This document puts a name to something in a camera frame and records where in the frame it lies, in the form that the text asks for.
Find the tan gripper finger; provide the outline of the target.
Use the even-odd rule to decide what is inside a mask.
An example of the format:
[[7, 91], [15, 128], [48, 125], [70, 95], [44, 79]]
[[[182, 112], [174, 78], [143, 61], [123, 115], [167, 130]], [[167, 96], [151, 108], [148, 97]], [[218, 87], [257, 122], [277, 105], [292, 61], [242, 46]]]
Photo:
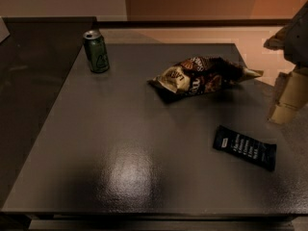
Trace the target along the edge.
[[308, 68], [298, 67], [280, 72], [274, 85], [268, 120], [276, 124], [290, 122], [308, 103]]
[[271, 36], [265, 41], [264, 47], [269, 50], [283, 50], [287, 32], [287, 27], [281, 28], [275, 35]]

